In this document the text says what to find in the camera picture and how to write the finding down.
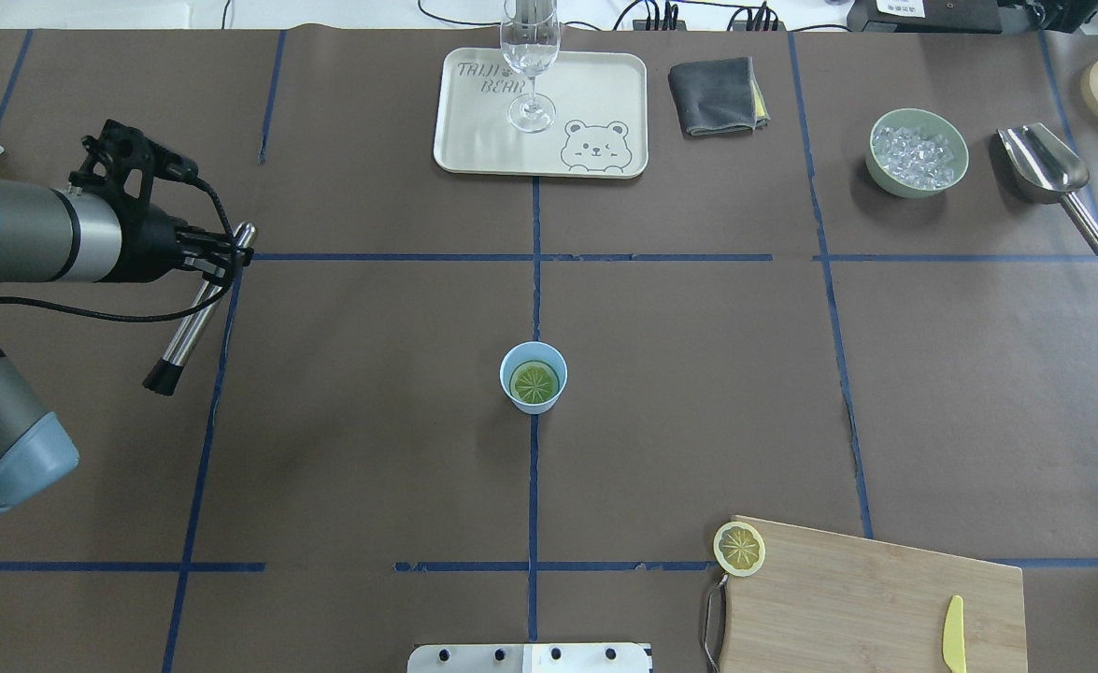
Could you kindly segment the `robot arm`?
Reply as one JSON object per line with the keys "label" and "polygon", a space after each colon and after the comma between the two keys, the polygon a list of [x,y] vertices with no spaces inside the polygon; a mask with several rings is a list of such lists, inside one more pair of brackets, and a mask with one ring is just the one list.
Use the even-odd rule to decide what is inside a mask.
{"label": "robot arm", "polygon": [[[172,396],[199,337],[253,261],[253,222],[233,224],[216,189],[190,162],[117,167],[89,161],[61,189],[0,179],[0,516],[69,476],[81,451],[44,388],[23,370],[16,340],[40,348],[61,386],[92,388],[97,375],[67,359],[51,315],[128,329],[171,325],[142,386]],[[131,312],[5,295],[8,284],[144,287],[169,274],[193,277],[189,302]]]}

